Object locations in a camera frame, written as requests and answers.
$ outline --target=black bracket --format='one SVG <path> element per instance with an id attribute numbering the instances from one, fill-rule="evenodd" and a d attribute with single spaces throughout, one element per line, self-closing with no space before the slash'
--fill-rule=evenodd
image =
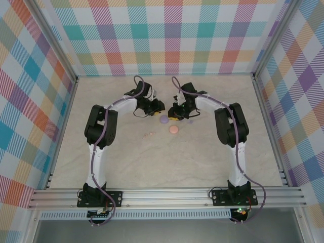
<path id="1" fill-rule="evenodd" d="M 122 191 L 106 191 L 106 184 L 102 189 L 112 197 L 117 208 L 122 206 Z M 109 208 L 113 206 L 112 201 L 106 195 L 104 195 L 98 188 L 93 188 L 87 183 L 83 185 L 83 190 L 80 190 L 77 197 L 78 201 L 76 206 L 78 208 Z"/>
<path id="2" fill-rule="evenodd" d="M 229 105 L 229 108 L 234 115 L 238 129 L 238 142 L 246 142 L 247 135 L 249 134 L 249 127 L 244 117 L 242 108 L 238 103 Z M 218 138 L 222 142 L 222 144 L 229 145 L 234 148 L 236 145 L 235 129 L 234 124 L 230 122 L 229 118 L 231 118 L 231 115 L 227 108 L 215 110 L 215 121 Z"/>
<path id="3" fill-rule="evenodd" d="M 251 189 L 248 181 L 242 186 L 234 186 L 227 180 L 227 190 L 212 190 L 212 200 L 214 206 L 255 206 L 258 205 L 255 190 Z"/>
<path id="4" fill-rule="evenodd" d="M 123 192 L 122 191 L 106 191 L 106 193 L 112 197 L 112 199 L 116 203 L 116 208 L 119 208 L 122 206 L 123 202 Z M 78 201 L 76 206 L 78 208 L 104 208 L 106 206 L 113 207 L 112 201 L 107 198 L 103 202 L 91 200 L 91 197 L 89 197 L 84 191 L 80 191 L 78 194 Z"/>
<path id="5" fill-rule="evenodd" d="M 136 89 L 133 89 L 127 93 L 125 93 L 124 95 L 129 95 L 129 96 L 134 96 L 138 93 L 141 92 L 143 87 L 143 82 L 139 81 Z M 143 92 L 137 96 L 135 99 L 137 99 L 137 106 L 136 109 L 141 109 L 144 111 L 145 115 L 149 116 L 149 115 L 156 115 L 158 113 L 161 113 L 161 111 L 165 110 L 165 106 L 164 103 L 158 99 L 156 99 L 154 97 L 154 99 L 152 101 L 150 101 L 148 98 L 145 98 L 145 96 L 147 96 L 149 90 L 151 89 L 151 92 L 154 97 L 153 94 L 153 89 L 152 89 L 152 85 L 144 82 L 144 90 Z"/>
<path id="6" fill-rule="evenodd" d="M 255 193 L 255 190 L 251 189 L 247 196 L 251 200 L 252 206 L 258 205 L 258 199 L 256 197 L 257 195 Z M 238 204 L 234 204 L 227 190 L 212 190 L 211 197 L 213 199 L 214 206 L 250 206 L 250 202 L 247 197 L 245 198 L 245 200 L 240 201 Z"/>
<path id="7" fill-rule="evenodd" d="M 87 143 L 94 144 L 99 139 L 104 126 L 98 122 L 105 120 L 105 114 L 106 109 L 103 106 L 94 105 L 92 107 L 85 128 L 85 137 L 87 138 Z M 105 146 L 109 146 L 114 141 L 116 136 L 117 118 L 117 111 L 108 111 L 108 120 L 105 121 L 107 123 L 107 129 L 104 137 L 98 143 L 100 149 L 103 149 Z"/>
<path id="8" fill-rule="evenodd" d="M 181 86 L 181 89 L 190 93 L 197 93 L 197 94 L 207 94 L 206 91 L 197 91 L 192 83 L 186 83 L 183 86 Z M 178 103 L 173 103 L 173 106 L 168 111 L 168 118 L 176 119 L 176 120 L 183 120 L 184 118 L 189 119 L 190 113 L 197 109 L 195 98 L 197 98 L 197 95 L 189 95 L 183 93 L 183 96 L 185 98 L 185 102 L 181 105 L 178 105 Z"/>

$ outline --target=aluminum frame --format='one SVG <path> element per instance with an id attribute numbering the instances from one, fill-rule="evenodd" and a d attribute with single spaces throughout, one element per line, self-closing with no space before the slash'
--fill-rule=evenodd
<path id="1" fill-rule="evenodd" d="M 284 158 L 283 158 L 282 153 L 280 151 L 279 145 L 278 145 L 278 143 L 276 141 L 275 132 L 273 130 L 273 126 L 271 125 L 271 119 L 270 119 L 269 113 L 267 112 L 267 109 L 266 109 L 266 106 L 265 106 L 265 100 L 264 100 L 264 97 L 262 95 L 262 91 L 260 89 L 259 83 L 257 82 L 257 80 L 256 80 L 256 78 L 254 77 L 253 74 L 251 74 L 251 80 L 252 80 L 252 84 L 253 84 L 253 87 L 254 87 L 254 90 L 255 90 L 255 94 L 256 94 L 257 99 L 258 99 L 261 114 L 263 116 L 264 124 L 265 124 L 266 130 L 267 130 L 267 133 L 268 133 L 268 136 L 269 136 L 269 139 L 270 139 L 270 143 L 271 143 L 271 146 L 272 146 L 274 157 L 276 159 L 276 162 L 277 162 L 277 165 L 278 165 L 278 168 L 279 168 L 279 172 L 282 171 L 285 174 L 287 184 L 289 186 L 292 186 L 293 184 L 292 184 L 291 178 L 289 177 L 289 174 L 287 173 L 288 168 L 284 163 Z"/>
<path id="2" fill-rule="evenodd" d="M 48 24 L 46 18 L 44 17 L 41 9 L 38 6 L 38 4 L 35 3 L 34 0 L 24 0 L 24 2 L 26 4 L 26 6 L 28 7 L 29 11 L 31 12 L 32 16 L 35 18 L 36 22 L 40 26 L 42 32 L 44 33 L 44 36 L 46 37 L 46 39 L 49 42 L 52 49 L 54 50 L 58 59 L 62 63 L 69 78 L 72 79 L 76 83 L 77 82 L 77 74 L 74 72 L 74 70 L 70 64 L 70 61 L 66 57 L 55 34 L 52 31 L 52 28 Z"/>
<path id="3" fill-rule="evenodd" d="M 281 41 L 282 36 L 284 35 L 285 31 L 287 30 L 289 23 L 291 22 L 293 16 L 295 15 L 296 11 L 298 10 L 299 6 L 301 5 L 303 0 L 291 0 L 289 6 L 284 13 L 282 20 L 280 21 L 268 48 L 265 50 L 259 65 L 255 70 L 255 77 L 258 77 L 260 73 L 262 73 L 263 69 L 266 67 L 268 61 L 271 58 L 275 48 L 277 47 L 278 43 Z"/>
<path id="4" fill-rule="evenodd" d="M 55 148 L 53 159 L 52 159 L 52 162 L 50 164 L 50 169 L 46 174 L 47 180 L 44 181 L 43 184 L 42 184 L 42 188 L 44 188 L 44 189 L 47 188 L 47 184 L 48 184 L 48 182 L 50 180 L 50 177 L 53 175 L 55 165 L 56 165 L 56 162 L 57 162 L 57 158 L 58 158 L 59 153 L 60 153 L 60 149 L 61 149 L 61 145 L 62 145 L 62 142 L 63 142 L 63 137 L 64 137 L 64 134 L 65 134 L 67 122 L 68 122 L 69 117 L 70 117 L 70 113 L 71 113 L 71 110 L 72 110 L 72 105 L 73 105 L 73 102 L 74 102 L 74 98 L 75 98 L 75 94 L 76 94 L 76 90 L 77 90 L 77 86 L 78 86 L 77 81 L 78 81 L 78 79 L 76 80 L 76 83 L 74 83 L 73 87 L 72 87 L 71 97 L 70 97 L 69 103 L 67 105 L 66 114 L 64 116 L 61 132 L 60 132 L 59 137 L 58 137 L 58 142 L 57 142 L 57 145 L 56 145 L 56 148 Z"/>
<path id="5" fill-rule="evenodd" d="M 260 187 L 256 191 L 259 205 L 263 200 Z M 122 206 L 118 209 L 234 209 L 237 206 L 213 206 L 208 198 L 210 188 L 114 188 L 110 191 L 123 191 Z M 30 210 L 79 210 L 76 207 L 78 189 L 47 189 L 36 190 Z M 306 200 L 299 187 L 266 187 L 267 208 L 305 207 Z"/>

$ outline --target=aluminum rail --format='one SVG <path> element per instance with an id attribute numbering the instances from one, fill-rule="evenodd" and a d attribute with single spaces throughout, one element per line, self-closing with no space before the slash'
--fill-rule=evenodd
<path id="1" fill-rule="evenodd" d="M 263 191 L 260 187 L 254 187 L 253 189 L 256 191 L 259 201 L 259 205 L 254 206 L 257 208 L 263 200 Z M 212 200 L 207 195 L 210 188 L 118 188 L 107 190 L 123 192 L 122 206 L 118 208 L 120 210 L 237 208 L 237 206 L 214 207 Z M 77 192 L 78 189 L 36 190 L 31 199 L 29 209 L 80 210 L 80 208 L 76 207 L 78 200 Z M 299 187 L 266 187 L 266 194 L 266 208 L 306 206 L 306 200 Z"/>

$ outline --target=purple ball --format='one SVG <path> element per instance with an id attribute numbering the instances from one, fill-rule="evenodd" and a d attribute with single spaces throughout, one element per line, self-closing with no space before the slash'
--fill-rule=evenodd
<path id="1" fill-rule="evenodd" d="M 168 116 L 166 116 L 166 115 L 162 115 L 162 116 L 160 117 L 160 122 L 163 123 L 163 124 L 168 123 L 168 122 L 169 122 L 169 118 L 168 118 Z"/>

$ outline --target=small object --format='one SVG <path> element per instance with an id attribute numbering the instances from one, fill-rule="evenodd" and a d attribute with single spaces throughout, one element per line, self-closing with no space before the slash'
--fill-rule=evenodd
<path id="1" fill-rule="evenodd" d="M 172 126 L 170 126 L 170 128 L 169 128 L 169 132 L 170 132 L 171 134 L 176 134 L 176 133 L 178 133 L 178 131 L 179 131 L 179 128 L 178 128 L 176 125 L 172 125 Z"/>
<path id="2" fill-rule="evenodd" d="M 169 118 L 168 118 L 168 116 L 167 116 L 167 115 L 162 115 L 162 116 L 160 117 L 160 122 L 163 123 L 163 124 L 168 123 L 168 122 L 169 122 Z"/>

